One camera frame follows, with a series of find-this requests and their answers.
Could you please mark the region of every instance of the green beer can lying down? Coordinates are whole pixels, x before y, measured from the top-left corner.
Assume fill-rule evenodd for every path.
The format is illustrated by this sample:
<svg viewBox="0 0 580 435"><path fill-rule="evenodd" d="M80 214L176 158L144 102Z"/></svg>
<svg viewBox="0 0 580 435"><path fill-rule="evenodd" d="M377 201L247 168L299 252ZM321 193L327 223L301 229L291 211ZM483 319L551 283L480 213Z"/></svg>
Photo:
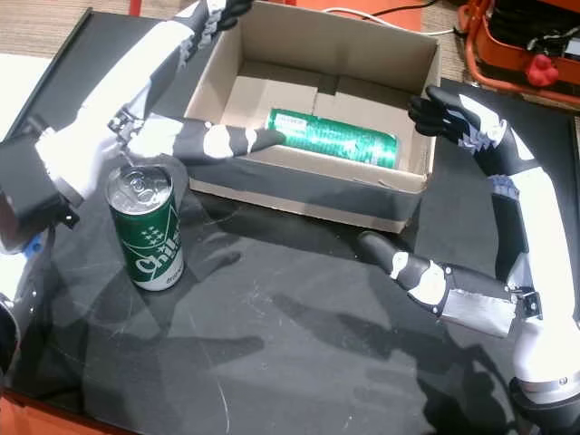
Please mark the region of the green beer can lying down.
<svg viewBox="0 0 580 435"><path fill-rule="evenodd" d="M383 168L397 162L397 138L380 131L281 109L270 111L267 127L283 132L288 147Z"/></svg>
<svg viewBox="0 0 580 435"><path fill-rule="evenodd" d="M133 283L152 291L174 285L183 254L170 174L157 166L125 166L109 176L106 195Z"/></svg>

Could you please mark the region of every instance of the wooden floor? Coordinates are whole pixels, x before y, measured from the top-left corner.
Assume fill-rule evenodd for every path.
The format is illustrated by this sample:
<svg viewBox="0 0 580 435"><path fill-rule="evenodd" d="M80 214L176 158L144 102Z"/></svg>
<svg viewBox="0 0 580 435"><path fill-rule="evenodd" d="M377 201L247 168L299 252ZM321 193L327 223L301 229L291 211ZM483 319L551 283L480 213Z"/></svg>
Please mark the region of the wooden floor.
<svg viewBox="0 0 580 435"><path fill-rule="evenodd" d="M143 0L142 15L168 18L192 0ZM338 5L352 4L336 0ZM407 0L376 0L375 12ZM87 7L127 14L129 0L0 0L0 53L52 57ZM457 2L442 0L422 11L424 31L449 29L456 21ZM453 34L439 37L443 49L443 76L462 80L464 66Z"/></svg>

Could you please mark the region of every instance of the black table surface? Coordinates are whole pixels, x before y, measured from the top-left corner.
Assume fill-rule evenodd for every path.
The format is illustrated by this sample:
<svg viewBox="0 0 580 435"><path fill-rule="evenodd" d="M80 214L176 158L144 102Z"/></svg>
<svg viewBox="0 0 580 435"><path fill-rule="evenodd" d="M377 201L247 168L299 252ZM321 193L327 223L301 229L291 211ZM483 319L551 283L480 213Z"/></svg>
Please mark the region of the black table surface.
<svg viewBox="0 0 580 435"><path fill-rule="evenodd" d="M72 121L92 86L154 23L92 14L29 112L57 128ZM159 112L184 111L208 53ZM557 185L576 265L572 119L443 86L501 111L529 143ZM150 435L512 430L505 389L514 333L499 340L436 322L359 258L360 228L194 194L186 171L163 161L177 185L184 276L158 294L134 287L98 192L73 232L57 231L53 290L9 388ZM488 183L470 155L439 141L420 210L398 239L421 255L494 275Z"/></svg>

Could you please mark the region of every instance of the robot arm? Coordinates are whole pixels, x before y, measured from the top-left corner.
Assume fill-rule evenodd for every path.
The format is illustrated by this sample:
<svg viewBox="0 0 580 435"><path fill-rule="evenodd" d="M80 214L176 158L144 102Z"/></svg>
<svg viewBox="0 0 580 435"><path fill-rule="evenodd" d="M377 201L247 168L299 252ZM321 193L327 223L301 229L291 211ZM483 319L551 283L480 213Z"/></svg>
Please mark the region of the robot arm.
<svg viewBox="0 0 580 435"><path fill-rule="evenodd" d="M535 406L580 393L580 332L566 234L552 180L507 121L465 95L437 87L413 98L422 134L442 135L470 152L488 176L500 252L493 279L437 265L364 233L362 247L414 302L442 320L506 336L522 317L513 363L523 397ZM521 309L516 310L516 301Z"/></svg>
<svg viewBox="0 0 580 435"><path fill-rule="evenodd" d="M32 118L0 146L0 378L42 299L42 265L53 231L73 227L96 189L102 163L122 153L173 155L212 163L282 143L275 130L246 130L200 120L172 120L151 108L200 47L237 23L252 0L200 0L155 25L109 70L73 123L55 131Z"/></svg>

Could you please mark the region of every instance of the cardboard box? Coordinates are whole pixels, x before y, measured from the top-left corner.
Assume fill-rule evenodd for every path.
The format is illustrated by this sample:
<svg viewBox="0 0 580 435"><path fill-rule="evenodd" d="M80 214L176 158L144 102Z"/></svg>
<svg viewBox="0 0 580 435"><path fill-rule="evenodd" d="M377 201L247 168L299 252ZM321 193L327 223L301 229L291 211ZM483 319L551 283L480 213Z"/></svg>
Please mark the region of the cardboard box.
<svg viewBox="0 0 580 435"><path fill-rule="evenodd" d="M440 82L438 41L361 20L256 2L224 32L186 116L259 128L271 109L395 134L395 169L284 146L189 169L192 189L360 227L401 232L433 167L434 140L407 106Z"/></svg>

